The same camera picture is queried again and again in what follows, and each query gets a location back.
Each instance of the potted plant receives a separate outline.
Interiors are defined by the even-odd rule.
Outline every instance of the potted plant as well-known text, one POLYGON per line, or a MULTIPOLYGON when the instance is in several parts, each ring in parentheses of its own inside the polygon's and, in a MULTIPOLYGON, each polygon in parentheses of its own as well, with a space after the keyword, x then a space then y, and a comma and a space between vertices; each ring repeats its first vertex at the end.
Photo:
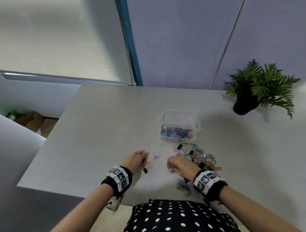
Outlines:
POLYGON ((284 107, 292 119, 294 105, 291 88, 300 79, 283 75, 276 64, 265 64, 263 69, 255 59, 244 70, 237 69, 236 74, 229 76, 232 81, 228 84, 233 89, 226 94, 237 98, 233 107, 236 114, 245 115, 259 105, 264 108, 276 105, 284 107))

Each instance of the clear plastic container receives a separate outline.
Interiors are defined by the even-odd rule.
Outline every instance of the clear plastic container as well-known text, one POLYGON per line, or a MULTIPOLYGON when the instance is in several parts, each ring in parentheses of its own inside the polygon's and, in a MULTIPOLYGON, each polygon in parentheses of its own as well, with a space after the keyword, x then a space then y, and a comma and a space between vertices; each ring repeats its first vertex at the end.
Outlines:
POLYGON ((201 130, 200 120, 194 113, 165 110, 159 120, 160 136, 163 139, 192 143, 201 130))

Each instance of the wristband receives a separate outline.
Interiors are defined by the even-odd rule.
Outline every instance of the wristband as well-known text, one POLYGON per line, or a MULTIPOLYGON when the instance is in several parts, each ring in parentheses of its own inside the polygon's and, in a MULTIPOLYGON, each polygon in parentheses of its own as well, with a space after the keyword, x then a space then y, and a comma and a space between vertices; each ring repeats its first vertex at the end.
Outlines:
POLYGON ((113 167, 107 174, 101 184, 108 184, 113 188, 114 196, 122 196, 131 186, 132 173, 122 166, 113 167))
POLYGON ((208 201, 219 200, 219 194, 226 185, 223 178, 208 170, 199 171, 194 180, 195 189, 208 201))

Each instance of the person's left hand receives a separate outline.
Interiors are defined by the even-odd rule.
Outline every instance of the person's left hand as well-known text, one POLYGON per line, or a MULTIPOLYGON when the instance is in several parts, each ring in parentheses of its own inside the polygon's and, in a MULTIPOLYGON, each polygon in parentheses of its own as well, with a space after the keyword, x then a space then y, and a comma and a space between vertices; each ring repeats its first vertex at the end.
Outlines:
POLYGON ((126 157, 120 166, 126 167, 131 171, 132 175, 134 175, 139 168, 145 167, 146 162, 147 153, 143 153, 143 151, 137 151, 126 157))

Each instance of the black pot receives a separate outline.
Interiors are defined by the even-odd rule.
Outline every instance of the black pot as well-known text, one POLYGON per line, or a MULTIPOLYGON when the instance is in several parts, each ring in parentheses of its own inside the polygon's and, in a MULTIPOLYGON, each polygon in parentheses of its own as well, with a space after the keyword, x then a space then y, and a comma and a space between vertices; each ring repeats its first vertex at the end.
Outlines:
POLYGON ((237 101, 233 107, 233 111, 238 115, 245 115, 258 106, 259 103, 257 101, 244 101, 240 98, 237 98, 237 101))

